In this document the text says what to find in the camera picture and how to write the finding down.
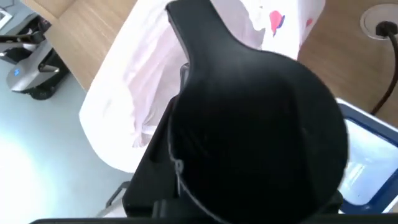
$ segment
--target black plastic funnel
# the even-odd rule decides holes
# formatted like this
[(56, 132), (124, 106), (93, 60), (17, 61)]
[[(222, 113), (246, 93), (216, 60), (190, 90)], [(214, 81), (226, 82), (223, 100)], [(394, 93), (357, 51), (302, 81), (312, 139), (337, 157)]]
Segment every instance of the black plastic funnel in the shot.
[(328, 88), (295, 60), (237, 41), (209, 0), (167, 5), (190, 62), (169, 121), (183, 189), (230, 223), (297, 223), (337, 191), (348, 155)]

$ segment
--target gray floor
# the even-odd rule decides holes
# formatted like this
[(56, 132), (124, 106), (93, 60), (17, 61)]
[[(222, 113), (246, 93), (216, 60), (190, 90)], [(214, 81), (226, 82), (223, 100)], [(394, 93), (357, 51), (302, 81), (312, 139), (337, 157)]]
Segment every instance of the gray floor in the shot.
[(85, 92), (73, 76), (53, 98), (9, 91), (0, 62), (0, 223), (92, 217), (132, 174), (92, 150), (78, 120)]

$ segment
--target power cord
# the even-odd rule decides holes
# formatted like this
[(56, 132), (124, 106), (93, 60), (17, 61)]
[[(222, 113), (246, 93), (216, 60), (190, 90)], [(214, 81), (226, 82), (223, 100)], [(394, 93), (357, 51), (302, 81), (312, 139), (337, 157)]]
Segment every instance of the power cord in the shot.
[(394, 71), (394, 75), (392, 76), (390, 85), (388, 86), (386, 93), (383, 95), (383, 97), (380, 99), (380, 101), (377, 103), (377, 105), (371, 111), (371, 115), (375, 115), (377, 112), (379, 112), (379, 110), (383, 107), (383, 105), (386, 103), (388, 98), (391, 96), (391, 93), (392, 93), (392, 91), (394, 91), (394, 88), (396, 87), (397, 82), (398, 82), (398, 43), (397, 43), (397, 39), (395, 37), (395, 35), (398, 34), (397, 24), (395, 24), (393, 22), (389, 22), (389, 21), (380, 22), (376, 26), (376, 34), (383, 36), (383, 37), (390, 38), (392, 47), (394, 48), (396, 65), (395, 65), (395, 71)]

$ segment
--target red logo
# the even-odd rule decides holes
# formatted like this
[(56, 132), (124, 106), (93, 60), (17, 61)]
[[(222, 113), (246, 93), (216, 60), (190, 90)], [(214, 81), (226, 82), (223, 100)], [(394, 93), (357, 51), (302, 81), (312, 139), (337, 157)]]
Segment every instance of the red logo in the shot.
[(269, 20), (271, 21), (271, 29), (272, 33), (274, 33), (274, 37), (276, 35), (276, 30), (281, 28), (285, 21), (285, 16), (283, 16), (278, 11), (272, 11), (269, 14)]
[(309, 27), (311, 24), (312, 24), (312, 19), (311, 18), (309, 18), (308, 20), (307, 20), (307, 23), (305, 24), (305, 28), (307, 28), (307, 27)]

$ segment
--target white plastic bag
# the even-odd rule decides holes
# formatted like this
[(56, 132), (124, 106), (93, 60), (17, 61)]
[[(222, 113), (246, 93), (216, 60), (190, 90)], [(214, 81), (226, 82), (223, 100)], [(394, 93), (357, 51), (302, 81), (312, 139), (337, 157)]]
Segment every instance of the white plastic bag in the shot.
[[(97, 155), (126, 172), (135, 172), (167, 103), (179, 91), (179, 70), (187, 62), (168, 22), (169, 1), (136, 2), (80, 110), (81, 125)], [(238, 40), (294, 59), (325, 4), (211, 1)]]

